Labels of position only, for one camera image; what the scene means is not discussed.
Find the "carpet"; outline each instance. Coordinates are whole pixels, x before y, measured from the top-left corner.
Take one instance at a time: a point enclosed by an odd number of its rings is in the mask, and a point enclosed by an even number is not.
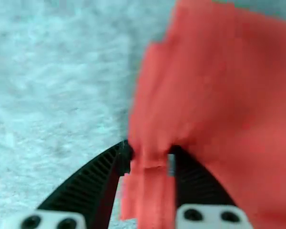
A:
[[[286,0],[242,2],[286,19]],[[127,137],[142,55],[173,5],[0,0],[0,223]],[[116,198],[109,228],[135,228],[118,216]]]

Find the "red fabric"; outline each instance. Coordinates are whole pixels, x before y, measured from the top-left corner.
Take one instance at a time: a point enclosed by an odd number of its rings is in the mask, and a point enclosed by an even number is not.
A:
[[[142,63],[122,219],[174,228],[167,152],[205,165],[255,229],[286,229],[286,22],[210,0],[181,0]]]

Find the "black screw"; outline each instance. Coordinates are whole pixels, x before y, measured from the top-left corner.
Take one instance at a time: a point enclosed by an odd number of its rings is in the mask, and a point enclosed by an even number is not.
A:
[[[202,214],[195,209],[186,210],[184,213],[184,218],[191,220],[191,221],[201,221],[204,219]]]
[[[232,222],[232,223],[238,223],[240,222],[240,218],[230,211],[225,211],[221,214],[221,219],[224,221]]]
[[[21,229],[36,229],[41,222],[41,218],[37,215],[26,218],[22,224]]]
[[[57,229],[76,229],[76,221],[72,218],[64,219],[57,225]]]

